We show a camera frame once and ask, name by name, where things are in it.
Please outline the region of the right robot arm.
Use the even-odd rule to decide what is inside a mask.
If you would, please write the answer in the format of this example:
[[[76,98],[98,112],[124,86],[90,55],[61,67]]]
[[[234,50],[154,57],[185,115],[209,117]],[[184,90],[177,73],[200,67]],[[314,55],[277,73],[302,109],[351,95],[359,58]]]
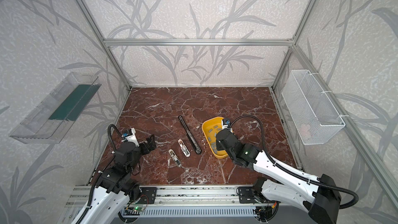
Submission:
[[[301,172],[277,159],[268,157],[265,151],[246,143],[242,144],[228,129],[216,135],[217,148],[225,150],[232,161],[241,167],[273,178],[260,180],[256,187],[259,199],[278,201],[306,212],[318,224],[337,222],[341,195],[337,190],[325,189],[318,183],[334,186],[334,180]]]

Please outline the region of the beige white stapler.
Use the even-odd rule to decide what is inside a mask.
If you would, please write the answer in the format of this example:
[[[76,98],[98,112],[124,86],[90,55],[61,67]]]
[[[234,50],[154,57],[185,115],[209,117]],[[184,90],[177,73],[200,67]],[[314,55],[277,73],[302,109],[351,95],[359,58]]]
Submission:
[[[179,158],[172,149],[169,150],[169,154],[172,157],[172,160],[177,164],[177,166],[181,167],[182,166],[181,161],[179,160]]]

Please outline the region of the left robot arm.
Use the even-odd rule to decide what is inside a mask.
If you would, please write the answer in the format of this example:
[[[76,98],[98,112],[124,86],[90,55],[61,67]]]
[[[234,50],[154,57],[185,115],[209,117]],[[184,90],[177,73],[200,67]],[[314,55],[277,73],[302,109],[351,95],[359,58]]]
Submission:
[[[139,182],[131,177],[141,157],[155,149],[154,135],[138,144],[123,142],[114,153],[114,164],[105,168],[94,180],[87,203],[72,223],[110,224],[119,216],[124,224],[131,224],[134,218],[125,218],[121,212],[142,196]]]

